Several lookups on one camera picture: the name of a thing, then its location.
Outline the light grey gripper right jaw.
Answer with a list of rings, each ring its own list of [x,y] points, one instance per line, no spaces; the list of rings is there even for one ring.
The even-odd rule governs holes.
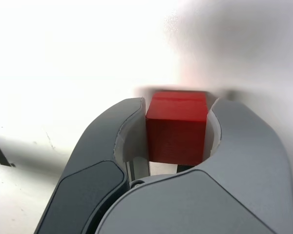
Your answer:
[[[218,100],[215,153],[117,200],[99,234],[293,234],[293,177],[275,131],[245,105]]]

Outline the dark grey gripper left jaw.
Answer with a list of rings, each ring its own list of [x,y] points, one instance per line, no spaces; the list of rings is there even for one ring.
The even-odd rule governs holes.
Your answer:
[[[93,234],[130,183],[149,176],[146,105],[128,98],[83,132],[36,227],[38,234]]]

